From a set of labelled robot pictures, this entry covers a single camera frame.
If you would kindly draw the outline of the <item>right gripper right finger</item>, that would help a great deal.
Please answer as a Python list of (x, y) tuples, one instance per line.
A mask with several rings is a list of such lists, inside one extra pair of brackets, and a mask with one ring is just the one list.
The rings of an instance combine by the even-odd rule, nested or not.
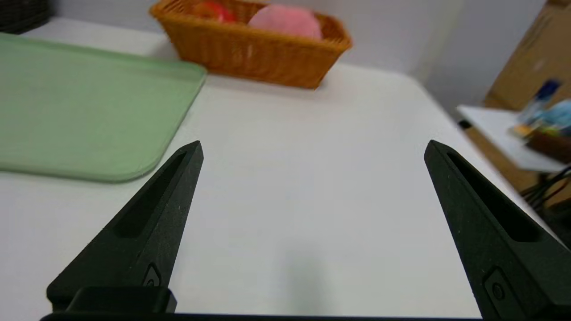
[(570, 250), (456, 150), (431, 140), (424, 162), (483, 319), (568, 321)]

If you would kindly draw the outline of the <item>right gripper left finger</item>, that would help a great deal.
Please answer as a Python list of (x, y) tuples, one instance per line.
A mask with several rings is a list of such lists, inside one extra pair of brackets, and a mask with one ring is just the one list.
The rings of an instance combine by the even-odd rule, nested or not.
[(169, 282), (203, 164), (179, 148), (49, 284), (53, 312), (172, 312)]

